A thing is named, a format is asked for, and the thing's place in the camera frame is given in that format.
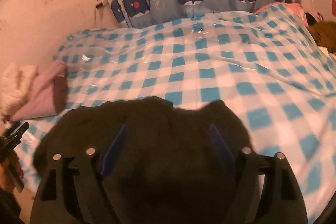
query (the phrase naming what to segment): person's hand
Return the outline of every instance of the person's hand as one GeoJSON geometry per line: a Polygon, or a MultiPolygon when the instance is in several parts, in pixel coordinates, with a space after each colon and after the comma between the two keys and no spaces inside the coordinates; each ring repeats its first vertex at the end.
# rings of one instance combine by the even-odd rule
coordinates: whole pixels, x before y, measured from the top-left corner
{"type": "Polygon", "coordinates": [[[6,160],[4,160],[3,163],[0,164],[0,188],[12,194],[15,186],[13,180],[11,179],[11,176],[9,175],[8,167],[10,162],[12,162],[20,179],[23,179],[23,171],[19,163],[19,158],[14,151],[6,160]]]}

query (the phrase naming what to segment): screw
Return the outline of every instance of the screw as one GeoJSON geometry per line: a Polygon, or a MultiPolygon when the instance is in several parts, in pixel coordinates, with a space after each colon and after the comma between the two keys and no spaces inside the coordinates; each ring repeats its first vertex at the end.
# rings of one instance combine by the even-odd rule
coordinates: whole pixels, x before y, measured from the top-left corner
{"type": "Polygon", "coordinates": [[[53,156],[53,160],[59,160],[61,158],[61,154],[55,154],[53,156]]]}
{"type": "Polygon", "coordinates": [[[279,160],[283,160],[284,158],[285,158],[285,155],[284,155],[284,153],[277,153],[277,158],[279,159],[279,160]]]}
{"type": "Polygon", "coordinates": [[[95,152],[96,152],[96,150],[95,150],[94,148],[89,148],[89,149],[86,150],[86,153],[87,153],[89,156],[93,155],[95,152]]]}
{"type": "Polygon", "coordinates": [[[252,150],[250,149],[250,148],[248,148],[248,147],[244,147],[243,149],[242,149],[242,152],[244,153],[244,154],[250,154],[251,152],[252,152],[252,150]]]}

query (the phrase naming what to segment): black garment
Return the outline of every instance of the black garment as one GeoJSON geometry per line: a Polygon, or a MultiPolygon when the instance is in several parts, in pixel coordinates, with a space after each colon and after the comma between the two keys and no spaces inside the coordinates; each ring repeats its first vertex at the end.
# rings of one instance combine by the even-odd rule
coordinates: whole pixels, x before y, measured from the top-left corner
{"type": "Polygon", "coordinates": [[[0,223],[23,224],[19,218],[20,211],[13,195],[0,189],[0,223]]]}
{"type": "Polygon", "coordinates": [[[68,112],[41,141],[34,166],[41,176],[56,153],[105,152],[122,125],[128,137],[103,187],[123,223],[220,223],[236,184],[210,143],[214,124],[234,155],[251,147],[241,120],[222,101],[198,111],[174,109],[157,97],[107,102],[68,112]]]}

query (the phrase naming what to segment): checkered sheet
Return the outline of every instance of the checkered sheet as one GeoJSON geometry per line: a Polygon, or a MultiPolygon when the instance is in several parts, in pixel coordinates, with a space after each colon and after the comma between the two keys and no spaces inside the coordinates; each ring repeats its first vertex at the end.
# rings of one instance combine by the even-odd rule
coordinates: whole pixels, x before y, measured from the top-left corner
{"type": "Polygon", "coordinates": [[[70,35],[55,59],[69,67],[67,109],[28,121],[16,149],[34,192],[33,153],[68,110],[154,95],[187,109],[223,100],[257,153],[285,153],[310,223],[335,192],[336,66],[281,4],[258,15],[222,12],[142,30],[85,30],[70,35]]]}

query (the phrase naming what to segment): brown plush toy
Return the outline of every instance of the brown plush toy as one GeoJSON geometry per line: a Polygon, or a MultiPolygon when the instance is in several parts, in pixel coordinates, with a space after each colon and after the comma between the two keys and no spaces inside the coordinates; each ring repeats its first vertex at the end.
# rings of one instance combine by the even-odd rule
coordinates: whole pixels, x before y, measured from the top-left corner
{"type": "Polygon", "coordinates": [[[309,26],[308,31],[318,46],[326,47],[328,52],[336,52],[336,22],[321,21],[309,26]]]}

